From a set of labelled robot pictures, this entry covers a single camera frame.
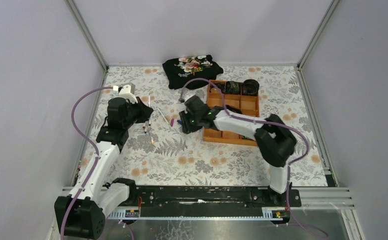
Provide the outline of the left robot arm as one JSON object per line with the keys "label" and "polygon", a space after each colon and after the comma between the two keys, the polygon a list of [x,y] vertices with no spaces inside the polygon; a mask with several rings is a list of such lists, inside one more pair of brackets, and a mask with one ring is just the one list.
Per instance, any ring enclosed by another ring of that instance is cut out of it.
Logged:
{"label": "left robot arm", "polygon": [[129,129],[134,124],[147,122],[152,113],[153,109],[139,97],[134,100],[123,97],[109,100],[107,116],[94,143],[93,158],[68,195],[59,196],[54,203],[62,240],[66,236],[98,239],[110,213],[120,203],[135,201],[134,180],[118,178],[105,192],[101,189],[111,165],[128,140]]}

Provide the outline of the white pen magenta cap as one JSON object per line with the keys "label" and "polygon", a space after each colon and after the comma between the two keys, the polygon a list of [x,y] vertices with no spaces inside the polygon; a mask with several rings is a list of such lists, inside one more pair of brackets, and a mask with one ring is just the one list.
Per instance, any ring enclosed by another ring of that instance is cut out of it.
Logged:
{"label": "white pen magenta cap", "polygon": [[155,141],[154,141],[154,137],[153,137],[153,134],[152,134],[152,129],[151,129],[151,127],[149,125],[147,125],[146,130],[147,130],[147,132],[149,134],[149,137],[150,137],[150,140],[151,140],[151,144],[153,145],[155,143]]}

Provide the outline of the white pen light green cap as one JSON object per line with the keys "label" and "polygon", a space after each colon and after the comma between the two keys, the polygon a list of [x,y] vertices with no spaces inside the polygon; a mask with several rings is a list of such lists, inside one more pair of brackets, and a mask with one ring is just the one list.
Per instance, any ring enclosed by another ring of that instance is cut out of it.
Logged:
{"label": "white pen light green cap", "polygon": [[164,115],[164,113],[161,111],[161,109],[157,107],[157,110],[158,110],[158,112],[160,113],[160,115],[162,116],[162,118],[164,119],[164,121],[166,122],[166,124],[167,124],[167,125],[170,125],[169,120],[168,120],[167,117]]}

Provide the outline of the white pen blue cap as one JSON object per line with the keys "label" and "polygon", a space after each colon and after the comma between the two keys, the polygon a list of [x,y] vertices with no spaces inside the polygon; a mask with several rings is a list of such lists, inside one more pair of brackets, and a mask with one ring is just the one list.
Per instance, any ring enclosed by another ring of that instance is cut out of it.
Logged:
{"label": "white pen blue cap", "polygon": [[[151,108],[151,94],[150,93],[148,94],[148,107]],[[148,127],[150,128],[150,126],[151,126],[151,115],[148,119]]]}

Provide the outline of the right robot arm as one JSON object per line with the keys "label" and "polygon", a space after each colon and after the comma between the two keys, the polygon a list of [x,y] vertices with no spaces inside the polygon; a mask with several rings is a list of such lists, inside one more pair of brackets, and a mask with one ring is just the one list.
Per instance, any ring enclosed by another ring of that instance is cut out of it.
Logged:
{"label": "right robot arm", "polygon": [[268,198],[277,203],[286,197],[290,187],[287,160],[294,153],[297,140],[277,115],[262,119],[244,115],[230,105],[209,107],[196,95],[179,101],[186,107],[179,113],[185,134],[212,129],[255,141],[271,169]]}

